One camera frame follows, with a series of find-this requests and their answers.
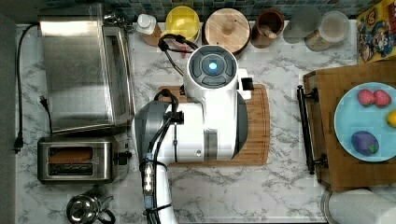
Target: tray handle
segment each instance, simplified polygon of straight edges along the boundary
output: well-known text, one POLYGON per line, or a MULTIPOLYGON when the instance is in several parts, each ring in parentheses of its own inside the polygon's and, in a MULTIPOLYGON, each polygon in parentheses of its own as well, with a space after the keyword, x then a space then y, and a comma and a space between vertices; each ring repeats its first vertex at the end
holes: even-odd
POLYGON ((315 103, 319 102, 318 89, 314 88, 311 92, 305 94, 302 85, 299 85, 297 88, 298 105, 300 108, 301 124, 303 126, 306 166, 308 166, 309 174, 313 175, 315 171, 315 165, 322 165, 326 169, 329 168, 329 163, 327 162, 327 155, 325 153, 321 154, 320 159, 314 160, 314 156, 312 154, 311 133, 309 131, 308 115, 306 114, 305 100, 313 99, 315 103))

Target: blue plate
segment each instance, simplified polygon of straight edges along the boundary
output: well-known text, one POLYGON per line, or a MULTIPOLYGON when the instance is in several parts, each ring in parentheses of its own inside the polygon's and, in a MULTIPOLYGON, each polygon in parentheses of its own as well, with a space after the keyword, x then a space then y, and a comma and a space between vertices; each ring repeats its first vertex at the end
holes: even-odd
POLYGON ((387 124, 387 115, 396 109, 396 90, 391 86, 369 82, 361 84, 347 92, 338 103, 334 114, 334 129, 338 141, 344 149, 353 157, 362 161, 386 161, 396 156, 396 128, 387 124), (383 90, 387 92, 392 103, 385 108, 375 105, 363 106, 359 103, 358 93, 362 89, 372 92, 383 90), (358 131, 366 131, 375 136, 379 143, 379 150, 371 155, 361 155, 352 146, 352 134, 358 131))

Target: wooden cutting board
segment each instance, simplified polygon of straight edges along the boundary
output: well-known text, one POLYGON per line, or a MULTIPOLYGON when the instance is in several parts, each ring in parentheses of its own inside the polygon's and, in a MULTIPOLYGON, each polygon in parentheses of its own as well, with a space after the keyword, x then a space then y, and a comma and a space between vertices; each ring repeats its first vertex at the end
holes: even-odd
MULTIPOLYGON (((168 89, 179 100, 187 103, 186 96, 180 95, 179 86, 162 86, 160 90, 168 89)), ((264 165, 267 162, 270 144, 270 110, 267 91, 261 84, 254 85, 250 100, 246 101, 248 116, 247 142, 241 151, 230 161, 179 162, 173 166, 246 166, 264 165)))

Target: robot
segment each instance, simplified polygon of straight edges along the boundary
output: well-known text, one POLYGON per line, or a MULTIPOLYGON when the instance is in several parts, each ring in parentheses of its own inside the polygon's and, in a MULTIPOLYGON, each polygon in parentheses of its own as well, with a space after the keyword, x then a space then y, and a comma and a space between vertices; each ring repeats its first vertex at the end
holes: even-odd
POLYGON ((148 223, 177 223, 168 164, 231 160, 248 138, 248 112, 241 92, 252 90, 251 78, 239 75, 243 72, 227 49, 194 49, 183 76, 188 103, 179 104, 169 90, 160 91, 132 123, 148 223), (159 101, 162 97, 171 102, 159 101))

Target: wall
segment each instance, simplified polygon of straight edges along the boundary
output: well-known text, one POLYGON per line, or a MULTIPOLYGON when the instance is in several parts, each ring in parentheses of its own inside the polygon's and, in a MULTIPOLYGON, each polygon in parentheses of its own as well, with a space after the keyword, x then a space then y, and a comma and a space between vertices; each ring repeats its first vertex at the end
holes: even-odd
POLYGON ((0 14, 0 223, 15 223, 15 22, 0 14))
POLYGON ((38 10, 46 7, 47 0, 1 0, 0 13, 8 16, 16 23, 30 23, 37 21, 38 10))
MULTIPOLYGON (((173 7, 192 7, 200 16, 201 21, 219 8, 232 7, 241 11, 250 21, 256 20, 257 16, 265 9, 276 8, 285 15, 286 19, 295 10, 304 5, 314 5, 322 13, 338 10, 348 17, 354 18, 366 9, 372 7, 380 0, 103 0, 113 6, 119 12, 127 15, 131 20, 141 13, 147 13, 157 17, 158 21, 164 21, 166 15, 173 7)), ((74 2, 94 2, 90 0, 47 0, 48 7, 57 7, 74 2)))

